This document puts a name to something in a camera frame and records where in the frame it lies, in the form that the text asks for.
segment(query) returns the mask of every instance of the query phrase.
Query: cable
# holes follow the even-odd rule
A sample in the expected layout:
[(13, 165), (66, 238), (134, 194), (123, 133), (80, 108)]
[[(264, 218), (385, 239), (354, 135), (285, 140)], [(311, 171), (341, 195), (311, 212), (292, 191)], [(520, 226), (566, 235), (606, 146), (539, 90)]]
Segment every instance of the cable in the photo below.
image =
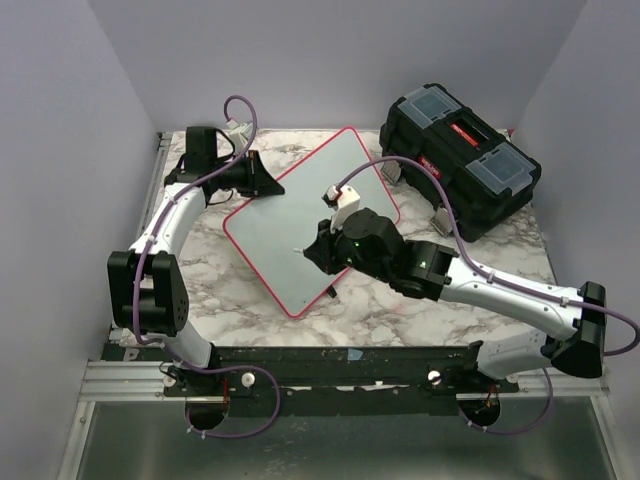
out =
[(236, 370), (251, 370), (251, 371), (260, 372), (269, 379), (276, 393), (276, 405), (273, 408), (273, 413), (265, 423), (263, 423), (257, 428), (254, 428), (253, 430), (249, 430), (247, 432), (242, 432), (242, 433), (217, 433), (210, 430), (198, 430), (191, 424), (191, 419), (189, 417), (190, 411), (189, 409), (187, 409), (185, 413), (185, 420), (189, 424), (189, 429), (193, 430), (196, 433), (199, 433), (200, 435), (204, 435), (205, 437), (211, 437), (211, 438), (247, 438), (247, 437), (252, 437), (254, 435), (257, 435), (260, 432), (263, 432), (264, 430), (269, 428), (273, 424), (273, 422), (275, 422), (276, 418), (278, 417), (278, 412), (280, 412), (280, 402), (281, 402), (280, 386), (278, 385), (278, 382), (275, 379), (275, 377), (268, 370), (265, 370), (264, 368), (261, 368), (261, 367), (256, 367), (254, 365), (236, 365), (233, 367), (224, 367), (224, 368), (216, 368), (216, 369), (198, 368), (198, 367), (195, 367), (195, 365), (191, 365), (191, 364), (186, 364), (186, 365), (191, 370), (198, 373), (203, 373), (203, 374), (218, 374), (218, 373), (225, 373), (225, 372), (233, 372)]
[[(353, 177), (355, 177), (357, 174), (359, 174), (363, 170), (365, 170), (365, 169), (367, 169), (369, 167), (373, 167), (374, 165), (377, 165), (379, 163), (384, 163), (384, 162), (389, 162), (389, 161), (396, 161), (396, 162), (399, 162), (399, 163), (403, 163), (405, 165), (409, 165), (409, 166), (411, 166), (413, 168), (417, 168), (421, 173), (423, 173), (431, 181), (433, 186), (438, 191), (438, 194), (440, 195), (440, 198), (442, 199), (442, 203), (444, 203), (444, 206), (445, 206), (445, 208), (447, 210), (447, 215), (449, 216), (449, 222), (451, 223), (451, 228), (453, 229), (453, 235), (455, 237), (456, 244), (458, 245), (458, 250), (460, 250), (460, 255), (462, 256), (462, 259), (469, 266), (469, 268), (471, 268), (471, 270), (476, 272), (478, 275), (480, 275), (483, 278), (489, 278), (490, 272), (485, 271), (485, 270), (481, 269), (480, 267), (478, 267), (478, 265), (476, 265), (475, 262), (473, 260), (471, 260), (471, 257), (469, 257), (469, 254), (465, 250), (464, 243), (462, 241), (462, 237), (460, 236), (460, 232), (458, 231), (458, 225), (456, 224), (456, 219), (453, 216), (453, 208), (451, 208), (451, 203), (449, 202), (449, 198), (447, 197), (447, 194), (445, 193), (444, 188), (442, 188), (442, 185), (440, 185), (440, 182), (438, 182), (438, 180), (431, 174), (431, 172), (429, 172), (429, 170), (424, 168), (418, 162), (416, 162), (414, 160), (411, 160), (409, 158), (406, 158), (406, 157), (399, 157), (399, 156), (396, 156), (396, 155), (391, 155), (391, 156), (388, 156), (388, 157), (382, 157), (382, 158), (380, 158), (378, 160), (373, 160), (371, 162), (367, 162), (367, 163), (365, 163), (363, 165), (360, 165), (353, 172), (351, 172), (349, 175), (347, 175), (342, 181), (340, 181), (340, 183), (338, 183), (338, 185), (336, 185), (336, 190), (340, 191), (340, 189), (342, 189), (342, 187), (344, 187), (344, 185), (347, 182), (349, 182), (349, 180), (351, 180)], [(611, 309), (606, 308), (606, 307), (601, 307), (599, 305), (593, 305), (591, 303), (580, 302), (578, 300), (569, 300), (568, 302), (565, 303), (565, 301), (561, 297), (557, 297), (556, 295), (551, 295), (549, 293), (544, 293), (544, 292), (538, 292), (537, 290), (534, 290), (532, 288), (525, 287), (524, 285), (520, 285), (518, 283), (510, 282), (509, 280), (504, 280), (504, 279), (496, 277), (496, 276), (493, 277), (493, 282), (497, 283), (498, 285), (502, 285), (504, 287), (510, 288), (512, 290), (515, 290), (517, 292), (524, 293), (524, 294), (527, 294), (527, 295), (531, 295), (531, 296), (536, 297), (536, 298), (540, 298), (542, 300), (547, 300), (547, 301), (550, 301), (550, 302), (559, 303), (560, 305), (570, 305), (572, 307), (586, 308), (587, 310), (593, 310), (593, 311), (598, 312), (598, 313), (603, 313), (605, 315), (610, 315), (612, 317), (617, 318), (618, 320), (623, 321), (624, 323), (626, 323), (627, 325), (629, 325), (633, 329), (633, 331), (635, 333), (635, 336), (634, 336), (633, 340), (631, 342), (629, 342), (629, 344), (625, 345), (624, 347), (618, 348), (616, 350), (610, 350), (608, 352), (604, 352), (604, 355), (607, 356), (607, 357), (611, 357), (611, 356), (615, 356), (615, 355), (621, 355), (623, 353), (629, 352), (629, 351), (633, 350), (634, 348), (636, 348), (638, 346), (638, 344), (640, 344), (640, 325), (638, 325), (637, 322), (635, 322), (634, 320), (632, 320), (631, 318), (627, 317), (626, 315), (624, 315), (622, 313), (616, 312), (616, 311), (611, 310)]]
[[(244, 146), (244, 148), (235, 157), (233, 157), (231, 159), (230, 162), (224, 164), (218, 170), (215, 170), (214, 172), (211, 172), (210, 174), (205, 175), (202, 178), (199, 178), (198, 180), (194, 181), (193, 183), (190, 183), (189, 185), (187, 185), (183, 189), (181, 189), (174, 196), (174, 200), (176, 200), (176, 201), (179, 200), (184, 195), (186, 195), (188, 192), (190, 192), (193, 188), (199, 187), (203, 183), (206, 183), (209, 180), (211, 180), (212, 178), (215, 178), (218, 175), (221, 175), (222, 173), (226, 172), (231, 167), (233, 167), (237, 162), (242, 160), (244, 155), (247, 153), (247, 151), (249, 151), (249, 148), (251, 147), (251, 144), (253, 143), (254, 139), (256, 138), (256, 132), (258, 131), (258, 118), (257, 118), (257, 115), (256, 115), (256, 110), (253, 107), (253, 105), (251, 104), (251, 102), (249, 102), (249, 100), (247, 100), (245, 97), (243, 97), (241, 95), (232, 95), (229, 98), (227, 98), (227, 100), (224, 103), (225, 116), (228, 116), (227, 110), (228, 110), (229, 103), (231, 103), (232, 100), (240, 100), (251, 111), (251, 119), (252, 119), (252, 123), (253, 123), (253, 128), (251, 130), (251, 136), (249, 137), (249, 140), (248, 140), (247, 144)], [(248, 432), (236, 433), (236, 434), (223, 434), (223, 433), (214, 433), (214, 432), (208, 432), (208, 431), (198, 431), (202, 435), (205, 435), (205, 436), (208, 436), (208, 437), (216, 437), (216, 438), (245, 438), (245, 437), (250, 437), (250, 436), (255, 435), (257, 433), (260, 433), (263, 430), (265, 430), (266, 428), (268, 428), (274, 422), (274, 420), (276, 419), (276, 417), (278, 416), (278, 413), (280, 411), (280, 388), (278, 386), (278, 382), (276, 381), (275, 377), (269, 371), (265, 370), (264, 368), (257, 367), (257, 366), (254, 366), (254, 365), (238, 365), (238, 366), (233, 366), (233, 367), (224, 367), (224, 368), (216, 368), (216, 369), (207, 369), (207, 368), (197, 367), (196, 365), (193, 365), (193, 364), (183, 360), (182, 358), (180, 358), (175, 352), (173, 352), (169, 348), (168, 345), (166, 345), (162, 341), (162, 339), (160, 339), (160, 338), (150, 338), (150, 339), (142, 338), (142, 334), (141, 334), (141, 331), (140, 331), (140, 283), (142, 281), (142, 270), (144, 268), (145, 261), (147, 259), (148, 254), (149, 254), (149, 250), (151, 249), (151, 246), (153, 245), (154, 239), (158, 235), (158, 231), (160, 230), (160, 227), (162, 226), (165, 218), (167, 217), (167, 215), (169, 214), (169, 212), (173, 208), (173, 205), (174, 205), (173, 203), (169, 202), (161, 210), (160, 214), (158, 215), (158, 220), (156, 221), (155, 225), (153, 226), (153, 229), (151, 230), (150, 235), (147, 238), (147, 241), (145, 242), (144, 248), (142, 249), (142, 252), (140, 253), (140, 257), (138, 258), (138, 264), (136, 266), (136, 272), (135, 272), (135, 276), (134, 276), (134, 280), (133, 280), (133, 309), (132, 309), (132, 315), (131, 315), (132, 316), (132, 323), (133, 323), (133, 333), (134, 333), (134, 336), (136, 338), (136, 341), (140, 345), (148, 346), (148, 345), (153, 345), (153, 344), (160, 344), (160, 346), (162, 348), (164, 348), (165, 352), (167, 352), (169, 354), (169, 356), (175, 362), (177, 362), (178, 364), (184, 365), (187, 368), (189, 368), (189, 369), (191, 369), (191, 370), (193, 370), (194, 372), (197, 372), (197, 373), (202, 373), (202, 374), (205, 374), (205, 375), (215, 375), (215, 374), (218, 374), (218, 373), (226, 373), (226, 372), (232, 372), (232, 371), (236, 371), (236, 370), (255, 370), (257, 372), (261, 372), (264, 375), (266, 375), (267, 378), (273, 384), (273, 386), (275, 388), (275, 393), (276, 393), (276, 406), (275, 406), (275, 408), (273, 410), (273, 414), (271, 415), (271, 417), (269, 418), (269, 420), (266, 423), (264, 423), (262, 426), (260, 426), (260, 427), (258, 427), (256, 429), (250, 430)]]
[(551, 377), (549, 376), (549, 372), (547, 372), (546, 368), (542, 369), (542, 373), (544, 373), (544, 377), (547, 380), (547, 388), (549, 389), (549, 396), (547, 397), (547, 404), (544, 407), (544, 410), (542, 411), (542, 413), (540, 414), (540, 416), (535, 419), (533, 422), (531, 422), (529, 425), (527, 425), (526, 427), (522, 427), (522, 428), (517, 428), (515, 430), (491, 430), (490, 428), (487, 427), (481, 427), (480, 425), (476, 425), (475, 423), (473, 423), (471, 420), (469, 420), (469, 418), (464, 414), (464, 412), (462, 411), (462, 409), (458, 409), (458, 412), (460, 413), (460, 415), (462, 416), (462, 418), (464, 418), (467, 421), (467, 426), (478, 430), (480, 432), (483, 433), (489, 433), (491, 435), (500, 435), (500, 436), (505, 436), (505, 437), (509, 437), (512, 435), (521, 435), (523, 433), (527, 433), (531, 430), (533, 430), (534, 428), (538, 427), (541, 423), (543, 423), (551, 414), (551, 410), (553, 409), (553, 404), (555, 402), (555, 396), (553, 393), (553, 383), (551, 383)]

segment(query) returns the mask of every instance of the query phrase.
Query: marble surface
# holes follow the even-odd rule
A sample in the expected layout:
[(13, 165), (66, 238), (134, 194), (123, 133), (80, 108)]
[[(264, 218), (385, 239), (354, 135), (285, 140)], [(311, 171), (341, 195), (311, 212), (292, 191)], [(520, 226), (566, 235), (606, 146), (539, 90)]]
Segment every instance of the marble surface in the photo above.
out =
[[(335, 131), (261, 130), (253, 148), (274, 177), (318, 147)], [(360, 131), (374, 157), (381, 153), (378, 134)], [(184, 132), (174, 134), (165, 174), (184, 153)], [(407, 237), (455, 246), (429, 219), (431, 205), (401, 182), (390, 187)], [(217, 192), (213, 201), (229, 192)], [(225, 236), (222, 221), (245, 199), (209, 207), (194, 224), (180, 256), (190, 297), (190, 320), (206, 339), (220, 346), (400, 346), (465, 345), (528, 330), (525, 324), (480, 308), (402, 297), (359, 272), (336, 285), (338, 297), (322, 297), (299, 319), (289, 318)], [(553, 282), (542, 237), (527, 206), (485, 237), (468, 245), (475, 260), (523, 277)], [(131, 336), (123, 344), (132, 343)]]

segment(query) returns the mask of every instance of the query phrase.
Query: purple cable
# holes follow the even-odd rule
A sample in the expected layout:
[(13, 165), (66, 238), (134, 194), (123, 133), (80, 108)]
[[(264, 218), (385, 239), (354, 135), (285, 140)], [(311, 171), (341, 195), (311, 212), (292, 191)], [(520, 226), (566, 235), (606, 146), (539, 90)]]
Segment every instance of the purple cable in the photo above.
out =
[(189, 428), (191, 428), (191, 430), (193, 430), (194, 432), (197, 432), (201, 435), (204, 434), (206, 437), (211, 437), (211, 438), (247, 438), (247, 437), (252, 437), (254, 435), (257, 435), (260, 432), (263, 432), (264, 430), (269, 428), (271, 425), (273, 425), (273, 422), (275, 422), (276, 418), (278, 417), (278, 413), (280, 412), (280, 401), (281, 401), (280, 386), (278, 385), (278, 381), (275, 379), (273, 374), (268, 370), (265, 370), (264, 368), (261, 368), (261, 367), (256, 367), (255, 365), (234, 365), (233, 367), (223, 367), (223, 368), (202, 368), (182, 360), (180, 357), (178, 357), (178, 355), (176, 355), (174, 352), (172, 352), (168, 348), (165, 348), (165, 351), (169, 354), (169, 356), (174, 361), (182, 362), (182, 365), (187, 366), (190, 370), (193, 370), (194, 372), (202, 373), (205, 375), (216, 375), (218, 373), (235, 372), (236, 370), (252, 370), (252, 371), (260, 372), (269, 379), (269, 381), (273, 385), (273, 388), (275, 389), (276, 406), (274, 407), (273, 413), (271, 414), (269, 419), (259, 427), (254, 428), (253, 430), (242, 432), (242, 433), (216, 433), (209, 430), (198, 430), (197, 428), (193, 427), (193, 425), (191, 424), (191, 419), (189, 417), (190, 411), (189, 409), (187, 409), (185, 413), (185, 419), (189, 424)]
[(544, 373), (544, 376), (547, 380), (547, 387), (549, 388), (549, 396), (547, 397), (547, 405), (544, 407), (544, 410), (542, 412), (542, 414), (540, 414), (540, 416), (534, 420), (532, 423), (530, 423), (529, 425), (527, 425), (526, 427), (522, 427), (522, 428), (517, 428), (516, 430), (491, 430), (490, 428), (486, 428), (486, 427), (481, 427), (480, 425), (476, 425), (475, 423), (473, 423), (471, 420), (469, 420), (467, 418), (467, 416), (464, 414), (464, 412), (460, 409), (458, 409), (458, 412), (460, 413), (460, 415), (462, 416), (462, 418), (464, 418), (467, 421), (467, 425), (471, 428), (474, 428), (475, 430), (478, 430), (480, 432), (483, 433), (489, 433), (491, 435), (500, 435), (500, 436), (505, 436), (505, 437), (509, 437), (512, 435), (521, 435), (523, 433), (527, 433), (531, 430), (533, 430), (534, 428), (536, 428), (537, 426), (539, 426), (542, 422), (544, 422), (549, 415), (551, 414), (551, 410), (553, 407), (553, 402), (554, 402), (554, 395), (553, 395), (553, 383), (551, 383), (551, 377), (549, 376), (549, 372), (547, 372), (546, 368), (542, 369), (542, 373)]
[[(251, 131), (251, 137), (249, 138), (249, 140), (247, 142), (247, 145), (245, 145), (245, 147), (242, 149), (242, 151), (240, 151), (240, 153), (238, 153), (235, 157), (233, 157), (231, 159), (231, 161), (226, 163), (224, 166), (222, 166), (218, 170), (216, 170), (216, 171), (214, 171), (214, 172), (212, 172), (212, 173), (210, 173), (210, 174), (208, 174), (208, 175), (196, 180), (195, 182), (187, 185), (182, 190), (180, 190), (174, 197), (175, 201), (177, 201), (180, 198), (182, 198), (191, 189), (199, 187), (203, 183), (208, 182), (212, 178), (217, 177), (218, 175), (224, 173), (225, 171), (227, 171), (231, 167), (233, 167), (233, 165), (236, 164), (240, 159), (242, 159), (242, 157), (247, 153), (247, 151), (251, 147), (251, 144), (255, 140), (256, 132), (258, 131), (258, 118), (257, 118), (257, 115), (256, 115), (255, 108), (253, 107), (251, 102), (249, 102), (249, 100), (247, 100), (245, 97), (243, 97), (241, 95), (232, 95), (229, 98), (227, 98), (227, 100), (224, 103), (224, 112), (225, 112), (225, 117), (227, 117), (227, 119), (229, 118), (228, 114), (227, 114), (227, 109), (228, 109), (229, 103), (231, 103), (232, 100), (240, 100), (251, 111), (251, 119), (252, 119), (252, 122), (253, 122), (253, 129)], [(158, 235), (158, 231), (160, 230), (160, 227), (162, 226), (162, 223), (164, 222), (165, 218), (167, 217), (167, 215), (171, 211), (172, 207), (173, 207), (173, 203), (169, 202), (164, 207), (164, 209), (162, 209), (162, 211), (160, 212), (160, 215), (158, 216), (158, 220), (156, 221), (153, 229), (151, 230), (151, 234), (149, 235), (149, 238), (147, 239), (147, 241), (146, 241), (146, 243), (144, 245), (144, 248), (142, 249), (142, 252), (140, 253), (140, 258), (138, 259), (138, 265), (136, 267), (136, 273), (135, 273), (135, 277), (134, 277), (134, 280), (133, 280), (133, 312), (132, 312), (132, 317), (133, 318), (132, 318), (132, 323), (133, 323), (134, 336), (136, 338), (136, 341), (140, 345), (152, 345), (152, 344), (156, 344), (156, 343), (163, 345), (162, 339), (160, 339), (160, 338), (151, 338), (151, 339), (148, 339), (148, 340), (145, 340), (144, 338), (142, 338), (142, 334), (140, 332), (140, 283), (142, 281), (142, 270), (144, 269), (144, 263), (145, 263), (145, 260), (146, 260), (146, 258), (148, 256), (148, 254), (149, 254), (149, 250), (151, 249), (151, 246), (153, 245), (154, 238)], [(236, 366), (233, 366), (233, 367), (224, 367), (224, 368), (216, 368), (216, 369), (207, 369), (207, 368), (197, 367), (196, 365), (193, 365), (193, 364), (181, 359), (178, 355), (176, 355), (173, 351), (171, 351), (171, 349), (168, 348), (166, 345), (164, 345), (164, 349), (175, 362), (181, 363), (182, 365), (185, 365), (186, 367), (188, 367), (189, 369), (193, 370), (194, 372), (198, 372), (198, 373), (202, 373), (202, 374), (206, 374), (206, 375), (215, 375), (215, 374), (218, 374), (218, 373), (225, 373), (225, 372), (231, 372), (231, 371), (236, 371), (236, 370), (255, 370), (257, 372), (261, 372), (264, 375), (266, 375), (267, 378), (271, 381), (271, 383), (273, 384), (273, 386), (275, 388), (276, 406), (275, 406), (275, 408), (273, 410), (273, 413), (272, 413), (271, 417), (262, 426), (254, 429), (254, 430), (250, 430), (248, 432), (235, 433), (235, 434), (214, 433), (214, 432), (206, 432), (206, 431), (202, 432), (202, 431), (196, 430), (199, 433), (201, 433), (201, 434), (204, 433), (208, 437), (216, 437), (216, 438), (245, 438), (245, 437), (250, 437), (252, 435), (255, 435), (257, 433), (262, 432), (263, 430), (265, 430), (269, 426), (271, 426), (271, 424), (275, 421), (275, 419), (278, 416), (278, 413), (280, 411), (280, 387), (278, 386), (278, 382), (276, 381), (275, 377), (269, 371), (265, 370), (264, 368), (256, 367), (254, 365), (236, 365)]]
[[(349, 180), (351, 180), (353, 177), (355, 177), (358, 173), (360, 173), (364, 169), (372, 167), (373, 165), (376, 165), (378, 163), (384, 163), (384, 162), (389, 162), (389, 161), (396, 161), (396, 162), (399, 162), (399, 163), (403, 163), (405, 165), (409, 165), (409, 166), (411, 166), (413, 168), (417, 168), (420, 172), (422, 172), (424, 175), (427, 176), (427, 178), (431, 181), (433, 186), (438, 191), (438, 194), (440, 195), (440, 198), (442, 199), (442, 203), (444, 203), (444, 206), (447, 209), (447, 214), (449, 216), (449, 222), (451, 223), (451, 227), (453, 229), (453, 235), (455, 236), (456, 244), (458, 245), (458, 250), (460, 250), (460, 255), (462, 256), (462, 259), (469, 266), (469, 268), (471, 268), (471, 270), (476, 272), (478, 275), (480, 275), (481, 277), (484, 277), (484, 278), (489, 278), (490, 272), (484, 271), (483, 269), (478, 267), (475, 264), (475, 262), (473, 260), (471, 260), (471, 257), (469, 257), (469, 255), (467, 254), (467, 251), (464, 248), (464, 243), (462, 242), (462, 237), (460, 236), (460, 232), (458, 231), (458, 226), (456, 224), (456, 219), (453, 216), (453, 208), (451, 208), (451, 203), (449, 202), (449, 198), (447, 197), (447, 194), (445, 193), (444, 188), (442, 188), (442, 185), (440, 185), (440, 182), (438, 182), (438, 180), (431, 174), (431, 172), (429, 172), (429, 170), (424, 168), (418, 162), (416, 162), (414, 160), (411, 160), (409, 158), (406, 158), (406, 157), (399, 157), (399, 156), (395, 156), (395, 155), (388, 156), (388, 157), (382, 157), (382, 158), (380, 158), (378, 160), (374, 160), (372, 162), (367, 162), (367, 163), (365, 163), (363, 165), (360, 165), (353, 172), (351, 172), (349, 175), (347, 175), (340, 183), (338, 183), (338, 185), (336, 185), (336, 189), (340, 190)], [(515, 291), (520, 292), (520, 293), (531, 295), (533, 297), (537, 297), (537, 298), (540, 298), (542, 300), (547, 300), (547, 301), (550, 301), (550, 302), (559, 303), (561, 305), (563, 304), (563, 300), (562, 300), (561, 297), (557, 297), (557, 296), (551, 295), (549, 293), (538, 292), (537, 290), (534, 290), (532, 288), (528, 288), (528, 287), (525, 287), (523, 285), (519, 285), (517, 283), (510, 282), (509, 280), (504, 280), (502, 278), (495, 277), (495, 276), (493, 277), (493, 281), (495, 283), (497, 283), (498, 285), (502, 285), (504, 287), (510, 288), (510, 289), (515, 290)], [(606, 308), (606, 307), (601, 307), (599, 305), (593, 305), (591, 303), (586, 303), (586, 302), (580, 302), (580, 301), (577, 301), (577, 300), (569, 300), (568, 305), (571, 305), (572, 307), (586, 308), (587, 310), (593, 310), (595, 312), (603, 313), (605, 315), (611, 315), (612, 317), (615, 317), (618, 320), (622, 320), (624, 323), (626, 323), (631, 328), (633, 328), (633, 330), (635, 332), (635, 337), (633, 338), (633, 340), (631, 342), (629, 342), (628, 345), (625, 345), (622, 348), (618, 348), (616, 350), (610, 350), (608, 352), (604, 352), (605, 356), (611, 357), (611, 356), (614, 356), (614, 355), (621, 355), (623, 353), (627, 353), (627, 352), (633, 350), (634, 348), (636, 348), (638, 346), (638, 344), (640, 344), (640, 325), (638, 325), (637, 322), (635, 322), (631, 318), (627, 317), (626, 315), (623, 315), (622, 313), (618, 313), (618, 312), (616, 312), (614, 310), (611, 310), (609, 308)]]

